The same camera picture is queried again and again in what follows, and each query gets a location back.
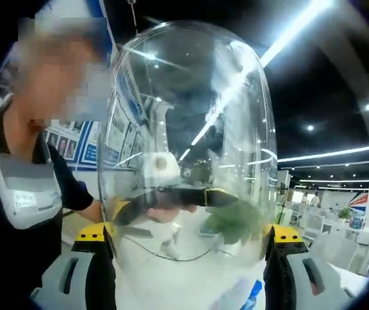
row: green plant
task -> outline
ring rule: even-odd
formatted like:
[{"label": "green plant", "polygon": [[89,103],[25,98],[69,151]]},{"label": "green plant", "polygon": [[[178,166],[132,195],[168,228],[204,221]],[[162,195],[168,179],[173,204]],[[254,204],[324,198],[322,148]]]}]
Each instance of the green plant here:
[{"label": "green plant", "polygon": [[352,211],[350,208],[344,208],[338,214],[338,218],[344,218],[346,220],[349,220],[351,217],[352,217]]},{"label": "green plant", "polygon": [[235,244],[241,240],[245,244],[249,239],[257,238],[261,232],[261,213],[252,204],[239,200],[225,208],[207,208],[210,213],[204,227],[213,233],[221,233],[224,244]]}]

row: black shirt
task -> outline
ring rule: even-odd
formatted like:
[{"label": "black shirt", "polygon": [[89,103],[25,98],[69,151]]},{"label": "black shirt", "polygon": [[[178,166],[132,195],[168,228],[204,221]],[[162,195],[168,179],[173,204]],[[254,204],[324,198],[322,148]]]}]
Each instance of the black shirt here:
[{"label": "black shirt", "polygon": [[[43,137],[40,134],[35,144],[33,162],[45,163]],[[73,177],[66,161],[58,151],[48,146],[54,172],[61,190],[63,207],[80,211],[93,202],[92,196]],[[3,128],[3,112],[0,111],[0,154],[9,154]],[[0,244],[5,254],[5,264],[16,277],[18,293],[29,296],[34,288],[41,286],[41,276],[61,254],[62,211],[43,223],[29,229],[16,229],[7,220],[0,201]]]}]

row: clear plastic dome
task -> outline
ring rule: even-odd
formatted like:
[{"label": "clear plastic dome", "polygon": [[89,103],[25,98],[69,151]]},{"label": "clear plastic dome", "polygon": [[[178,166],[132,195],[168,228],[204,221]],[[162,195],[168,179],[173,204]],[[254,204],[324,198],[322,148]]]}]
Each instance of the clear plastic dome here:
[{"label": "clear plastic dome", "polygon": [[99,188],[126,281],[146,309],[240,309],[277,181],[259,58],[216,26],[163,23],[112,74]]}]

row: person's hand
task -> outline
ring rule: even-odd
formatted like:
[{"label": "person's hand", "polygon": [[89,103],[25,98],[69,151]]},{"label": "person's hand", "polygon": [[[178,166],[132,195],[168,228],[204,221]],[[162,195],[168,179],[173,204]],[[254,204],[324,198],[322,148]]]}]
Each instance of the person's hand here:
[{"label": "person's hand", "polygon": [[149,208],[147,216],[159,223],[168,223],[179,215],[180,210],[193,213],[197,210],[196,205],[172,205],[168,201],[168,195],[162,192],[157,193],[158,204],[156,208]]}]

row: yellow machine part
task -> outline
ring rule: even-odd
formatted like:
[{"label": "yellow machine part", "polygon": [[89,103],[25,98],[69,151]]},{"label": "yellow machine part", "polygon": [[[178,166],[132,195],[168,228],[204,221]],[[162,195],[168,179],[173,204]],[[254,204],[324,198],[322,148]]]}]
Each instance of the yellow machine part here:
[{"label": "yellow machine part", "polygon": [[84,228],[75,239],[76,241],[105,241],[104,227],[110,235],[113,235],[114,228],[110,222],[97,223]]},{"label": "yellow machine part", "polygon": [[275,230],[275,238],[274,238],[275,243],[303,242],[303,239],[294,228],[278,224],[268,224],[264,229],[265,236],[269,234],[272,226],[274,227]]}]

